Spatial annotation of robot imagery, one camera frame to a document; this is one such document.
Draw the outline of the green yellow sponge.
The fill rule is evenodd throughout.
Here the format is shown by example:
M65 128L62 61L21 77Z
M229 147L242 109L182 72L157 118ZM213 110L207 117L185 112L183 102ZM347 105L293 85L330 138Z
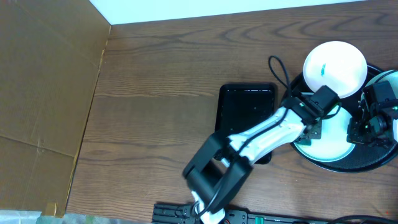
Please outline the green yellow sponge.
M311 146L312 145L312 141L310 139L302 139L298 142L301 145L304 146Z

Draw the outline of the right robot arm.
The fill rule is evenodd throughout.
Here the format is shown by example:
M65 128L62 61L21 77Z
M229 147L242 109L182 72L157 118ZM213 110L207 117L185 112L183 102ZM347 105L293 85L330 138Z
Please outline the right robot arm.
M347 141L369 147L388 147L397 142L397 97L388 81L362 90L360 117L352 117Z

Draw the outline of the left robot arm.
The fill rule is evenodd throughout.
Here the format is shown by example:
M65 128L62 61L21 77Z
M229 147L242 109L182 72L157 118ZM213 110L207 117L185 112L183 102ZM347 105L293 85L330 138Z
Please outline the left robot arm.
M327 113L314 96L287 98L271 117L246 131L211 134L182 172L195 200L191 214L203 223L222 221L225 206L254 164L275 148L304 136Z

